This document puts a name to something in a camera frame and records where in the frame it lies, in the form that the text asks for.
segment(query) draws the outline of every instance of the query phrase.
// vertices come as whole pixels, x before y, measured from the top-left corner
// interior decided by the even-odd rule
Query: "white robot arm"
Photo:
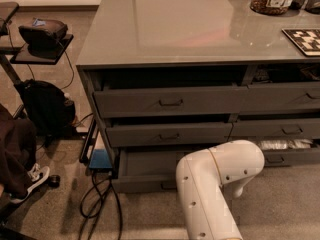
[[[264,167],[262,151],[238,140],[186,155],[176,180],[189,239],[243,239],[220,187],[237,181],[234,197]]]

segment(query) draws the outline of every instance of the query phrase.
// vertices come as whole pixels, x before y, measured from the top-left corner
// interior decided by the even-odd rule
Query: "black cable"
[[[90,113],[90,114],[86,115],[86,116],[83,117],[79,122],[75,123],[75,124],[72,125],[72,126],[73,126],[73,127],[78,127],[78,126],[80,126],[81,123],[82,123],[84,120],[86,120],[89,116],[92,116],[92,115],[93,115],[93,113]]]
[[[59,42],[59,45],[64,49],[64,46],[62,45],[61,42]],[[73,79],[74,79],[74,70],[73,70],[73,67],[72,67],[72,64],[71,64],[71,61],[70,61],[70,59],[69,59],[69,56],[68,56],[67,51],[64,51],[64,54],[66,55],[66,57],[67,57],[67,59],[68,59],[69,66],[70,66],[71,71],[72,71],[72,77],[71,77],[70,83],[67,84],[65,87],[60,88],[61,90],[69,87],[69,86],[72,84]]]
[[[103,210],[103,207],[106,203],[106,199],[108,197],[108,194],[110,191],[113,192],[115,198],[116,198],[116,201],[117,201],[117,208],[118,208],[118,213],[119,213],[119,234],[118,234],[118,240],[121,239],[121,235],[122,235],[122,228],[123,228],[123,218],[122,218],[122,210],[121,210],[121,204],[120,204],[120,200],[119,200],[119,197],[116,193],[116,191],[114,190],[113,186],[112,186],[112,177],[111,177],[111,172],[109,172],[109,175],[108,175],[108,178],[107,179],[104,179],[100,182],[96,182],[96,172],[93,172],[92,175],[91,175],[91,180],[92,180],[92,184],[93,184],[93,187],[91,187],[87,192],[86,194],[83,196],[82,200],[81,200],[81,203],[80,203],[80,213],[81,215],[85,218],[82,226],[81,226],[81,229],[80,229],[80,232],[79,232],[79,240],[81,240],[81,237],[83,235],[83,231],[84,231],[84,228],[85,226],[87,225],[89,219],[94,219],[94,222],[93,222],[93,225],[89,231],[89,236],[88,236],[88,240],[91,239],[97,225],[98,225],[98,221],[100,219],[100,216],[101,216],[101,213],[102,213],[102,210]],[[109,181],[109,184],[107,186],[107,189],[103,192],[100,191],[100,189],[98,188],[98,186],[106,181]],[[83,209],[83,206],[84,206],[84,202],[86,200],[86,198],[88,197],[88,195],[93,191],[95,190],[98,195],[99,195],[99,199],[92,205],[90,211],[88,213],[85,213],[84,212],[84,209]]]
[[[34,78],[34,74],[33,74],[33,71],[32,71],[32,69],[31,69],[30,65],[27,64],[27,66],[28,66],[28,68],[29,68],[29,70],[30,70],[30,72],[31,72],[31,75],[32,75],[33,80],[36,80],[36,79]]]
[[[38,151],[38,150],[40,150],[41,148],[43,148],[45,144],[46,144],[46,141],[44,141],[44,142],[41,144],[41,146],[36,149],[36,151]]]
[[[14,46],[13,46],[13,43],[12,43],[12,39],[11,39],[11,31],[10,31],[10,27],[9,27],[8,23],[6,23],[6,27],[8,29],[8,35],[9,35],[9,40],[10,40],[11,47],[12,47],[12,49],[14,49]]]

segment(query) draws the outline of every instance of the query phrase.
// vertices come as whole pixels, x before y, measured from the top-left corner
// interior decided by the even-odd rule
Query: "drawer handle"
[[[300,135],[303,133],[302,129],[299,127],[298,130],[294,131],[294,132],[287,132],[285,129],[281,129],[282,132],[285,134],[285,135]]]
[[[177,187],[172,184],[172,186],[165,186],[164,183],[160,184],[162,190],[177,190]]]
[[[312,99],[312,100],[319,100],[320,99],[320,96],[312,96],[309,93],[307,93],[306,95],[308,96],[309,99]]]
[[[165,141],[165,140],[177,140],[177,139],[180,138],[180,134],[177,133],[176,135],[173,135],[173,136],[170,136],[170,137],[163,137],[162,134],[159,134],[159,138],[160,138],[160,140],[163,140],[163,141]]]
[[[269,164],[283,164],[284,163],[284,159],[282,156],[279,159],[271,159],[271,158],[267,157],[266,160]]]
[[[165,103],[162,100],[159,100],[159,105],[161,107],[179,107],[182,104],[183,104],[183,99],[180,99],[180,100],[173,102],[173,103]]]

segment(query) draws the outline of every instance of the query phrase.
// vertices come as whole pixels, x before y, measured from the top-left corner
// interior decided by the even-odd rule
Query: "black bag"
[[[75,118],[74,102],[63,91],[45,81],[26,80],[14,85],[20,94],[28,118],[39,136],[65,136]]]

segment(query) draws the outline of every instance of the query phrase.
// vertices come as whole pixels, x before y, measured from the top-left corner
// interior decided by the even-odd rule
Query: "drawer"
[[[259,84],[248,88],[242,112],[320,108],[318,82]]]
[[[176,190],[175,173],[179,160],[188,151],[121,150],[118,179],[114,188],[122,193]]]
[[[231,123],[129,125],[107,128],[112,147],[225,142]]]
[[[247,87],[188,87],[94,92],[102,118],[238,113]]]
[[[265,166],[292,166],[315,164],[320,162],[320,148],[318,146],[306,149],[265,150]]]
[[[233,124],[233,137],[317,139],[320,137],[320,119],[240,121]]]

